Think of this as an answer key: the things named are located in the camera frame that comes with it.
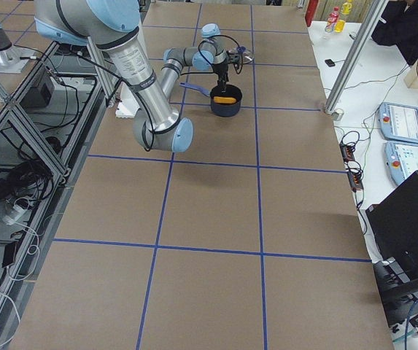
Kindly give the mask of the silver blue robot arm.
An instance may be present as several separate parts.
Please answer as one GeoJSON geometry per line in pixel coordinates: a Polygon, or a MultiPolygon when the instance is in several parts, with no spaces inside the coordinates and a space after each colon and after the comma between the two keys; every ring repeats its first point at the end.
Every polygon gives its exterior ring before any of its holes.
{"type": "Polygon", "coordinates": [[[137,1],[35,1],[37,31],[53,41],[86,45],[93,42],[112,59],[120,77],[136,98],[139,109],[133,134],[145,149],[184,152],[193,140],[193,124],[169,103],[184,67],[214,69],[219,82],[228,79],[228,53],[214,23],[201,29],[196,47],[171,48],[156,75],[138,40],[137,1]]]}

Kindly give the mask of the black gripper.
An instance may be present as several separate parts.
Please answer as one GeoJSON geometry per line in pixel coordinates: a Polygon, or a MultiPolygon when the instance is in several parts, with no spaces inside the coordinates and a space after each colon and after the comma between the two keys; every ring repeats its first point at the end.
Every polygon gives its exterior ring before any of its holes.
{"type": "Polygon", "coordinates": [[[228,78],[228,62],[223,61],[214,65],[214,73],[217,75],[217,87],[226,90],[228,78]]]}

